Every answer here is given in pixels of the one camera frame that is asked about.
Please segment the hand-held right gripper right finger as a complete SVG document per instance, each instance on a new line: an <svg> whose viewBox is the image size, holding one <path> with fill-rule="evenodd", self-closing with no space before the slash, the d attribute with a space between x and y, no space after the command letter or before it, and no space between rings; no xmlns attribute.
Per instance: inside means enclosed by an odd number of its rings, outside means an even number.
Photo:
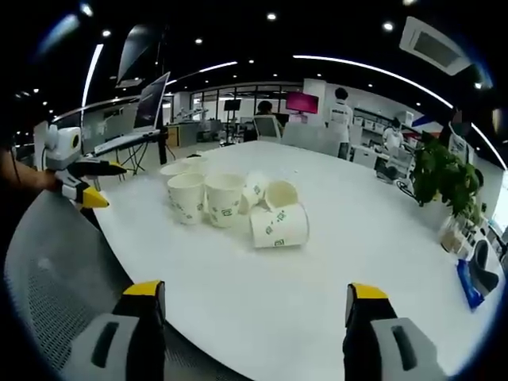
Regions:
<svg viewBox="0 0 508 381"><path fill-rule="evenodd" d="M435 344L379 288L350 283L344 319L346 380L447 379Z"/></svg>

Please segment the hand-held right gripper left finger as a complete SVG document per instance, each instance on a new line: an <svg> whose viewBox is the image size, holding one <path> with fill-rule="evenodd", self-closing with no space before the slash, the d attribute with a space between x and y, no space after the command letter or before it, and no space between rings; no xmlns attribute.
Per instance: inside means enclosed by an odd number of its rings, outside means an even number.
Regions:
<svg viewBox="0 0 508 381"><path fill-rule="evenodd" d="M66 380L163 380L165 285L134 283L71 343Z"/></svg>

